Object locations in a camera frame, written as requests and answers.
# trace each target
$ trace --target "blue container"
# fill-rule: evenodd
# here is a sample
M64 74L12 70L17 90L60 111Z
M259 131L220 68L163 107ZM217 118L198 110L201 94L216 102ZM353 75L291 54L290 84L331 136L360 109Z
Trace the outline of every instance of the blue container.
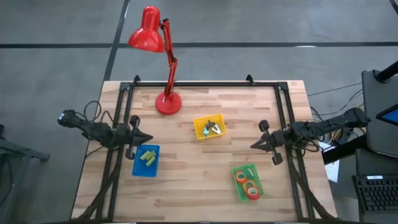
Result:
M147 166L147 160L141 160L140 157L144 155L147 151L155 151L156 157L155 161ZM136 158L134 160L134 165L132 167L132 175L138 177L156 177L157 164L159 162L160 147L156 145L140 145L136 152Z

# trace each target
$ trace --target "lamp base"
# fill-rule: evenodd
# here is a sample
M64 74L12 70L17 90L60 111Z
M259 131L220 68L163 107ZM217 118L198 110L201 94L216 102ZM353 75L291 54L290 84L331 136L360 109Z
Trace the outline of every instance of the lamp base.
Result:
M178 93L172 92L167 100L165 100L164 92L162 92L157 96L155 106L159 113L164 115L173 115L181 108L181 97Z

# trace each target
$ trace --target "tape roll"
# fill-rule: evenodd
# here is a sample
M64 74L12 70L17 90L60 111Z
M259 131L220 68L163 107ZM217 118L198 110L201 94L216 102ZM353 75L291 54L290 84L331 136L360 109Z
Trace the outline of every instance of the tape roll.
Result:
M242 187L243 187L243 190L246 192L246 190L248 189L248 188L250 188L250 187L256 187L257 185L256 185L256 183L254 183L254 181L253 180L248 180L248 181L246 181L243 185L242 185Z
M246 177L246 175L244 174L243 170L238 170L235 173L235 179L238 183L240 184L244 184L246 183L246 181L248 181L248 178Z
M249 200L258 200L261 197L261 192L258 187L252 186L246 190L246 196Z

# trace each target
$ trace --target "yellow bin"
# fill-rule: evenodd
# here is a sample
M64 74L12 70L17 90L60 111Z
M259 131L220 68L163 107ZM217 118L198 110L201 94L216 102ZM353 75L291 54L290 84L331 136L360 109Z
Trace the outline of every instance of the yellow bin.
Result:
M218 128L221 131L221 134L217 134L212 130L209 130L209 134L207 137L205 136L205 134L203 134L203 130L205 129L205 126L209 122L209 120L218 125ZM223 134L226 133L223 116L221 114L214 114L214 115L205 116L202 118L196 118L193 120L193 123L195 125L195 132L197 133L197 138L199 140L222 136Z

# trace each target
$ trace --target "gray floor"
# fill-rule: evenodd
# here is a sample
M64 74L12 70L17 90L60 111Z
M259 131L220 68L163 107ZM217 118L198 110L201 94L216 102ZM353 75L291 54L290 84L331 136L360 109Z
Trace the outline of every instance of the gray floor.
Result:
M123 0L0 0L0 44L111 43ZM132 1L121 43L155 4L171 20L175 42L371 42L397 41L398 15L388 0ZM51 153L33 162L17 222L67 220L87 141L60 127L64 109L81 111L98 99L110 49L0 49L0 123L5 137ZM175 49L179 80L305 80L309 95L359 83L362 70L383 69L398 47ZM165 80L165 55L119 49L111 80ZM338 110L360 85L309 97L320 113ZM358 97L349 106L358 106ZM339 184L331 184L339 216L355 220L357 209L342 161Z

